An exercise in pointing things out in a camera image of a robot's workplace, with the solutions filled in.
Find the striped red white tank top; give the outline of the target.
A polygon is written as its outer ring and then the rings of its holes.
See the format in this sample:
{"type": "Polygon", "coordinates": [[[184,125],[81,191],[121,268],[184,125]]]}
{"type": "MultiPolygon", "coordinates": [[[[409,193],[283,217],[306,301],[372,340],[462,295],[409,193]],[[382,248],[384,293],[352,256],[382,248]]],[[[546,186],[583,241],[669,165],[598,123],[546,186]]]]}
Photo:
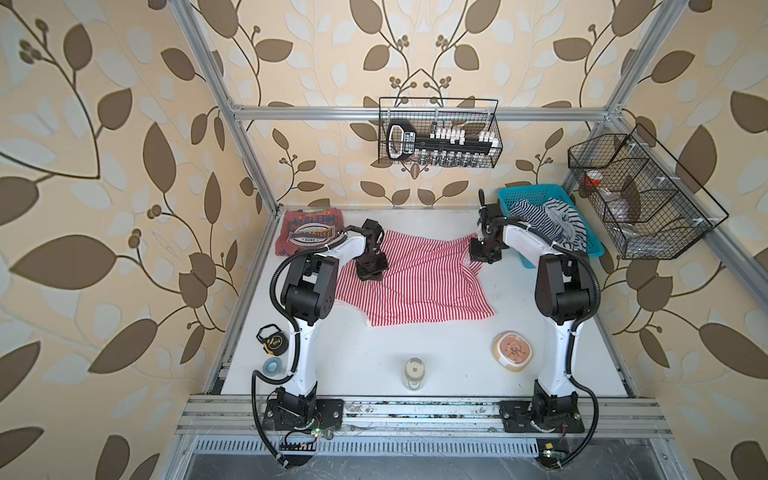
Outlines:
{"type": "Polygon", "coordinates": [[[358,278],[355,265],[339,274],[336,300],[367,317],[372,327],[483,320],[494,315],[470,259],[468,235],[436,240],[389,231],[381,249],[388,269],[380,281],[358,278]]]}

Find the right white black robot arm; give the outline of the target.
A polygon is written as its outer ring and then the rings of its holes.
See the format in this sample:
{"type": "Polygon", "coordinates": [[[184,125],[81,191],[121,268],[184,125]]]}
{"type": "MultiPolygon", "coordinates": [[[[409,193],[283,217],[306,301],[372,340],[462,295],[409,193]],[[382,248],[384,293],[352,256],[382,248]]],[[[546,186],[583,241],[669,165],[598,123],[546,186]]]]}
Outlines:
{"type": "Polygon", "coordinates": [[[580,391],[592,404],[592,420],[585,437],[572,450],[544,447],[537,458],[541,467],[563,470],[587,447],[596,433],[600,406],[595,392],[574,376],[576,346],[582,325],[597,313],[601,290],[597,275],[585,252],[567,249],[530,222],[503,214],[501,203],[487,204],[478,193],[479,236],[470,241],[470,259],[492,264],[502,259],[502,250],[512,248],[530,262],[537,262],[535,305],[547,320],[547,337],[541,372],[534,381],[529,407],[509,411],[515,422],[541,433],[557,433],[572,422],[581,425],[580,391]]]}

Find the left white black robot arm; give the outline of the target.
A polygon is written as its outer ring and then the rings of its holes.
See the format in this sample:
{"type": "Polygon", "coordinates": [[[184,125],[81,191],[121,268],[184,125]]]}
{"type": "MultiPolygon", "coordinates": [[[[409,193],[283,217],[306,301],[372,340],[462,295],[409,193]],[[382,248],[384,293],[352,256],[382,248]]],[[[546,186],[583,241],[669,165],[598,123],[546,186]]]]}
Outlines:
{"type": "Polygon", "coordinates": [[[331,312],[339,274],[353,263],[358,279],[380,281],[388,269],[382,251],[384,229],[368,219],[362,226],[347,226],[336,237],[298,251],[283,260],[270,280],[270,301],[290,325],[282,345],[265,351],[282,352],[290,363],[282,378],[270,378],[254,371],[252,385],[262,382],[274,387],[264,417],[278,431],[306,431],[327,428],[339,420],[338,410],[325,414],[317,405],[317,345],[319,323],[331,312]]]}

